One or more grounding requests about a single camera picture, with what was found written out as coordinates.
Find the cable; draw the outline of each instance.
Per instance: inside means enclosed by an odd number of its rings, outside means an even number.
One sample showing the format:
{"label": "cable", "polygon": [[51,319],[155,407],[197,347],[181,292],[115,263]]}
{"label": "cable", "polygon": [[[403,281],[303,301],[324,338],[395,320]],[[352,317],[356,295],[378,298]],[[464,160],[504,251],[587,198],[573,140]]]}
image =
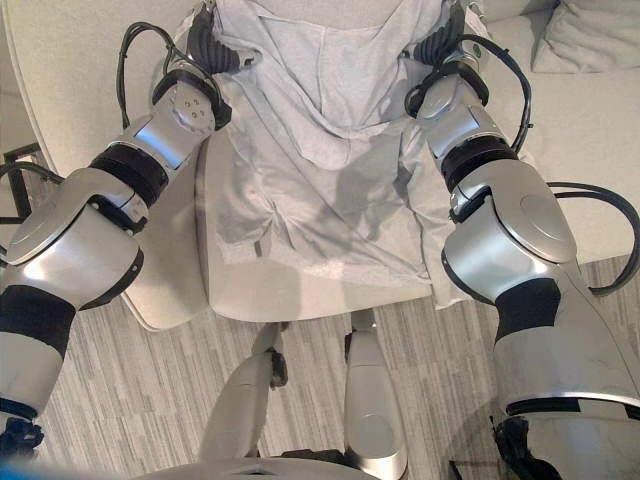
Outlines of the cable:
{"label": "cable", "polygon": [[458,41],[462,42],[464,40],[470,40],[472,42],[478,43],[486,48],[489,52],[491,52],[494,56],[496,56],[502,63],[504,63],[509,70],[511,70],[518,80],[520,80],[520,85],[522,86],[522,94],[524,96],[524,107],[522,109],[522,117],[520,119],[520,127],[518,129],[518,133],[516,135],[511,148],[518,153],[524,144],[525,139],[527,138],[528,130],[533,126],[530,123],[531,120],[531,84],[529,84],[529,80],[526,75],[520,69],[518,63],[514,60],[514,58],[509,55],[509,50],[503,50],[496,43],[492,42],[488,38],[481,37],[480,35],[473,34],[464,34],[458,37]]}
{"label": "cable", "polygon": [[50,180],[52,183],[59,184],[64,181],[64,178],[60,175],[55,174],[48,168],[42,167],[36,163],[31,162],[14,162],[14,163],[6,163],[0,166],[0,178],[4,177],[7,173],[12,172],[14,170],[30,170],[35,172],[42,177]]}
{"label": "cable", "polygon": [[[14,163],[7,163],[0,166],[0,178],[4,177],[6,174],[14,170],[30,170],[32,172],[35,172],[41,175],[43,178],[51,181],[52,183],[55,183],[56,185],[64,181],[64,178],[62,178],[60,175],[53,173],[48,168],[42,167],[38,164],[31,163],[31,162],[14,162]],[[15,225],[16,223],[22,223],[22,220],[24,219],[19,217],[0,217],[0,225],[6,225],[6,224]],[[0,245],[0,254],[2,255],[7,254],[7,249],[3,245]],[[7,262],[0,259],[0,267],[6,267],[6,266],[7,266]]]}
{"label": "cable", "polygon": [[197,63],[195,63],[183,52],[181,52],[178,47],[176,47],[175,43],[173,43],[173,39],[166,30],[147,22],[132,23],[131,25],[129,25],[124,33],[124,36],[122,37],[122,45],[120,46],[120,53],[118,55],[118,69],[116,71],[116,96],[118,98],[118,105],[120,106],[120,112],[122,114],[123,129],[127,128],[131,124],[131,122],[129,121],[129,116],[127,115],[127,100],[124,85],[124,63],[127,58],[127,52],[129,51],[129,47],[131,46],[133,40],[142,32],[146,31],[152,31],[156,33],[164,41],[165,47],[167,48],[167,55],[162,65],[162,72],[165,75],[167,74],[167,69],[169,68],[171,59],[174,56],[177,56],[181,60],[184,60],[192,67],[202,72],[205,78],[210,78],[210,75],[206,72],[206,70],[200,67]]}
{"label": "cable", "polygon": [[605,287],[589,287],[593,295],[602,297],[609,295],[626,285],[640,268],[640,217],[636,209],[627,199],[617,193],[596,185],[573,182],[549,182],[549,187],[575,188],[580,192],[558,192],[556,198],[593,198],[616,207],[627,218],[633,229],[633,248],[627,264],[616,279]]}

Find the striped carpet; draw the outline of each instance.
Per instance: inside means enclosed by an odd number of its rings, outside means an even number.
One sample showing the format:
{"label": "striped carpet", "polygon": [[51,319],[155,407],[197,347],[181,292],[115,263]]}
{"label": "striped carpet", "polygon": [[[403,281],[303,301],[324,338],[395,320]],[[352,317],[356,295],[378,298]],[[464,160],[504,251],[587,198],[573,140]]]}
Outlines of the striped carpet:
{"label": "striped carpet", "polygon": [[[585,268],[593,283],[624,264]],[[638,351],[640,278],[603,300]],[[430,298],[375,310],[403,409],[410,478],[510,477],[491,439],[495,378],[492,308],[466,302],[435,311]],[[149,333],[118,299],[76,319],[67,359],[41,418],[39,461],[136,476],[192,462],[224,380],[250,351],[259,325],[207,314]],[[346,315],[296,322],[284,332],[289,384],[271,393],[262,455],[342,447]]]}

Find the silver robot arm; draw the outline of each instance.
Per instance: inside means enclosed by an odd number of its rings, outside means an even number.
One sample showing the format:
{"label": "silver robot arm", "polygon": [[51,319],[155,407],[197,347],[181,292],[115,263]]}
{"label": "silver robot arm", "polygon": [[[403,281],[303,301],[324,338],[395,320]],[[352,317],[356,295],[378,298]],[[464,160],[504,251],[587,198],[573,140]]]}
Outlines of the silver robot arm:
{"label": "silver robot arm", "polygon": [[478,46],[447,48],[408,105],[451,193],[445,269],[498,309],[500,452],[523,479],[639,478],[640,362],[581,277],[554,194],[485,111]]}
{"label": "silver robot arm", "polygon": [[[253,58],[202,35],[211,32],[211,21],[208,5],[196,10],[184,37],[190,61],[172,64],[149,115],[88,168],[69,175],[7,249],[0,287],[2,455],[28,455],[40,443],[33,420],[57,380],[76,312],[108,303],[135,280],[144,255],[133,235],[144,227],[148,209],[191,153],[230,119],[211,74],[237,70]],[[223,64],[216,60],[220,52]]]}

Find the pillow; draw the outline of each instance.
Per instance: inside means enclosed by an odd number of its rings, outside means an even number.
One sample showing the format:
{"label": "pillow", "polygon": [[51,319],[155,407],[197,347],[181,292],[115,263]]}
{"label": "pillow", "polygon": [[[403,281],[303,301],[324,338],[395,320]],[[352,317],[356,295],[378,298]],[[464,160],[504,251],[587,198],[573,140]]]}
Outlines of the pillow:
{"label": "pillow", "polygon": [[563,0],[538,44],[538,73],[640,66],[640,0]]}
{"label": "pillow", "polygon": [[556,6],[556,0],[477,0],[486,23],[497,22],[505,18],[526,15],[538,10],[547,10]]}

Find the white couch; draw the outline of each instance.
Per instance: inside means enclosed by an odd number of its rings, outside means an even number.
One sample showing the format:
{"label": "white couch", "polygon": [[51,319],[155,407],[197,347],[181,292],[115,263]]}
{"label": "white couch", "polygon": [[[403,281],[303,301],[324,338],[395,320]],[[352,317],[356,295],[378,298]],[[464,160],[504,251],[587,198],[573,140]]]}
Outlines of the white couch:
{"label": "white couch", "polygon": [[[302,8],[307,4],[302,0],[267,3],[281,9],[280,14],[288,11],[290,16],[303,19],[313,16],[317,23],[349,18],[366,23],[375,21],[371,12],[383,13],[397,2],[376,1],[384,8],[367,8],[371,1],[352,2],[350,15],[345,13],[346,2],[335,2],[341,5],[336,10]],[[60,173],[85,166],[119,132],[113,79],[126,26],[145,19],[171,31],[193,3],[4,1],[4,21],[21,92],[45,154]],[[535,43],[553,2],[479,3],[484,4],[495,40],[511,49],[530,77],[536,127],[530,131],[525,148],[535,157],[542,174],[549,180],[608,186],[640,205],[640,191],[632,183],[640,172],[636,126],[640,96],[634,89],[640,84],[640,69],[581,76],[531,74]],[[161,56],[161,45],[151,38],[144,38],[132,49],[127,70],[130,116],[146,110],[155,59]],[[495,60],[489,61],[483,76],[492,92],[490,111],[505,133],[515,132],[522,101],[519,84]],[[269,262],[223,265],[211,234],[215,185],[224,179],[224,159],[228,157],[223,153],[228,148],[224,133],[219,133],[209,147],[216,155],[199,164],[197,198],[193,188],[196,165],[192,162],[154,206],[151,222],[139,237],[145,267],[125,299],[145,327],[162,329],[188,321],[210,308],[208,300],[226,316],[272,321],[329,315],[429,293],[418,284],[398,289],[362,288],[300,275]],[[624,219],[612,214],[610,208],[584,202],[566,204],[580,245],[580,260],[628,253],[631,236]]]}

